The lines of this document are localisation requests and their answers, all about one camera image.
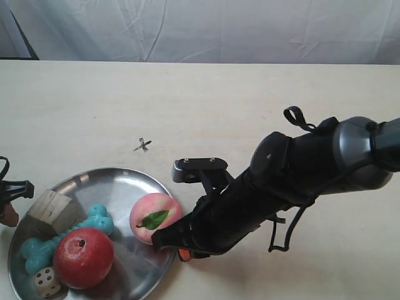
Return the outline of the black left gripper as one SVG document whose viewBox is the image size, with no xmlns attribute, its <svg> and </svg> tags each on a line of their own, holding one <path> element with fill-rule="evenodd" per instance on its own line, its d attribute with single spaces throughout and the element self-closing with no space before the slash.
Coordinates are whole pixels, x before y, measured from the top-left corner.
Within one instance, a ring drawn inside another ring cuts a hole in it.
<svg viewBox="0 0 400 300">
<path fill-rule="evenodd" d="M 17 198 L 34 197 L 34 185 L 29 181 L 1 181 L 1 224 L 10 228 L 16 227 L 19 215 L 13 208 L 11 201 Z"/>
</svg>

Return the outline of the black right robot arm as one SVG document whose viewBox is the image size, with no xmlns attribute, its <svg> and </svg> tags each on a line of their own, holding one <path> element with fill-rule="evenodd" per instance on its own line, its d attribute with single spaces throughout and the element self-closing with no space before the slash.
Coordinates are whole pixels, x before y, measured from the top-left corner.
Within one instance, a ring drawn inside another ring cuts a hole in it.
<svg viewBox="0 0 400 300">
<path fill-rule="evenodd" d="M 189 214 L 152 235 L 155 250 L 187 250 L 194 259 L 221 255 L 264 221 L 285 223 L 279 211 L 297 208 L 284 244 L 268 247 L 285 252 L 299 219 L 319 196 L 379 189 L 399 171 L 398 119 L 331 117 L 304 128 L 307 133 L 298 137 L 266 136 L 237 177 L 220 158 L 175 161 L 173 180 L 201 183 L 206 193 Z"/>
</svg>

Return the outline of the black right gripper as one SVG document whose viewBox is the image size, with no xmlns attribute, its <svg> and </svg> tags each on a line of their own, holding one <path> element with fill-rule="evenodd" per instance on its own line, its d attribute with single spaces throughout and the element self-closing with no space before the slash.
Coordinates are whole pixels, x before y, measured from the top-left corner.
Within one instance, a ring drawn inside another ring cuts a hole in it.
<svg viewBox="0 0 400 300">
<path fill-rule="evenodd" d="M 199 198 L 191 213 L 154 232 L 152 245 L 156 251 L 178 249 L 182 262 L 222 255 L 288 206 L 253 186 L 246 170 L 226 188 Z"/>
</svg>

